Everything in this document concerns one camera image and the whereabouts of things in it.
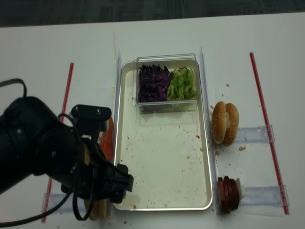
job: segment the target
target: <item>floor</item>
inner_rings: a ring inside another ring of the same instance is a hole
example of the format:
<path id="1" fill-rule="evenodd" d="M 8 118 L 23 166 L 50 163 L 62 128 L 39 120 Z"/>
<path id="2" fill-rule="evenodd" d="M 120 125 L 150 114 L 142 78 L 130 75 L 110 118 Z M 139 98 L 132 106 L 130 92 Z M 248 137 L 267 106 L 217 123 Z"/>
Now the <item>floor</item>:
<path id="1" fill-rule="evenodd" d="M 0 26 L 144 21 L 305 11 L 305 0 L 1 0 Z"/>

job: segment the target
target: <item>robotic arm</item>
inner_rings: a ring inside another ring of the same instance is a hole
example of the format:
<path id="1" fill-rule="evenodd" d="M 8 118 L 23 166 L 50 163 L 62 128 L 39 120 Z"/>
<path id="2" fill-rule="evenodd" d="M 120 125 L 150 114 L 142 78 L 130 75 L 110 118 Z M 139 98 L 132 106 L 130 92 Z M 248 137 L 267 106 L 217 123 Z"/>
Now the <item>robotic arm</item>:
<path id="1" fill-rule="evenodd" d="M 78 220 L 88 218 L 94 200 L 110 198 L 110 202 L 121 203 L 126 190 L 132 191 L 133 177 L 127 166 L 116 167 L 108 162 L 97 144 L 99 133 L 108 128 L 111 110 L 77 105 L 71 111 L 72 118 L 60 115 L 72 122 L 71 128 L 41 100 L 27 97 L 22 80 L 5 81 L 0 87 L 12 83 L 21 83 L 24 95 L 0 116 L 0 194 L 31 174 L 47 174 L 61 183 L 66 199 L 73 193 L 73 212 Z M 77 197 L 90 200 L 83 218 L 77 208 Z M 22 223 L 6 224 L 7 227 Z"/>

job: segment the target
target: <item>aluminum tray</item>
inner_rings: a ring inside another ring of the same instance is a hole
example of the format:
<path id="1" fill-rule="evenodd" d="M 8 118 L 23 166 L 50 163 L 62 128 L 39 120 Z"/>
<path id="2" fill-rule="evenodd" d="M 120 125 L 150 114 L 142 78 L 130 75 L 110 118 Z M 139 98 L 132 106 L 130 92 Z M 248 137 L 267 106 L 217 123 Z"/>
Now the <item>aluminum tray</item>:
<path id="1" fill-rule="evenodd" d="M 115 207 L 207 209 L 213 192 L 202 100 L 195 112 L 141 114 L 132 104 L 133 62 L 123 65 L 117 83 L 114 164 L 127 165 L 134 182 Z"/>

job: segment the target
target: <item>white table surface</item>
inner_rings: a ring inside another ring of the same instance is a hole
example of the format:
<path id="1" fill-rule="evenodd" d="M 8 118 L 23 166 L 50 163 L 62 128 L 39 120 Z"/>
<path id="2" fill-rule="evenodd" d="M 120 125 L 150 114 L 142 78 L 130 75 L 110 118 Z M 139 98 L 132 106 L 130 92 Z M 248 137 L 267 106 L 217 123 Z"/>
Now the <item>white table surface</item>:
<path id="1" fill-rule="evenodd" d="M 254 52 L 290 201 L 290 215 L 284 217 L 247 214 L 219 217 L 212 206 L 204 212 L 114 210 L 100 222 L 78 222 L 72 213 L 66 213 L 47 217 L 45 224 L 36 221 L 19 227 L 304 228 L 304 41 L 305 13 L 0 29 L 0 80 L 24 79 L 28 95 L 39 97 L 56 114 L 61 112 L 70 62 L 74 62 L 74 71 L 67 112 L 75 104 L 107 106 L 113 110 L 118 50 L 124 63 L 140 56 L 198 54 L 202 46 L 206 74 L 211 76 L 217 69 L 217 73 L 228 77 L 234 72 L 223 69 L 224 63 L 236 65 L 241 57 Z M 238 67 L 252 71 L 250 64 Z M 1 88 L 0 112 L 21 95 L 19 85 Z M 2 194 L 0 221 L 40 213 L 47 182 L 47 176 L 31 176 Z"/>

